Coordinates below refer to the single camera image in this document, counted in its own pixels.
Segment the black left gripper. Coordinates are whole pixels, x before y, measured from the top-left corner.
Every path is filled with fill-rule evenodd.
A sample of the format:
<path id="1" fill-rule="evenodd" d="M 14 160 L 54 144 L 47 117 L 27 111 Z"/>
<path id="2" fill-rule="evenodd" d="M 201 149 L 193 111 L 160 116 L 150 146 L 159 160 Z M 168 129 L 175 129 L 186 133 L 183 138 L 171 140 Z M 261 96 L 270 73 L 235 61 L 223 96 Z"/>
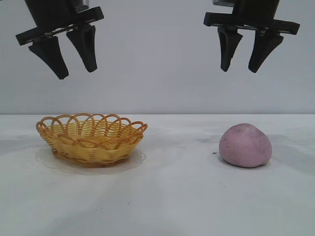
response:
<path id="1" fill-rule="evenodd" d="M 21 46 L 52 31 L 104 18 L 101 8 L 99 6 L 90 8 L 88 0 L 27 0 L 25 3 L 36 27 L 16 35 Z M 95 31 L 95 26 L 84 25 L 66 33 L 88 72 L 97 70 Z M 68 76 L 57 36 L 33 42 L 29 50 L 44 61 L 59 79 Z"/>

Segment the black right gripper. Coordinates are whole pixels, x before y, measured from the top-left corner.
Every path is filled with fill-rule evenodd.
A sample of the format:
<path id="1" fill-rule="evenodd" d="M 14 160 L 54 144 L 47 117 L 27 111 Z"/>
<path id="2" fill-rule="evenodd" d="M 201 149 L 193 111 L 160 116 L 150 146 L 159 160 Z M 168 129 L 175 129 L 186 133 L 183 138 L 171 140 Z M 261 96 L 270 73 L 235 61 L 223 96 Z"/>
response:
<path id="1" fill-rule="evenodd" d="M 274 19 L 278 0 L 214 0 L 214 5 L 232 7 L 232 13 L 207 12 L 204 25 L 218 27 L 220 67 L 227 72 L 239 42 L 243 38 L 237 29 L 256 30 L 248 69 L 256 73 L 267 57 L 282 42 L 278 33 L 297 34 L 300 25 Z"/>

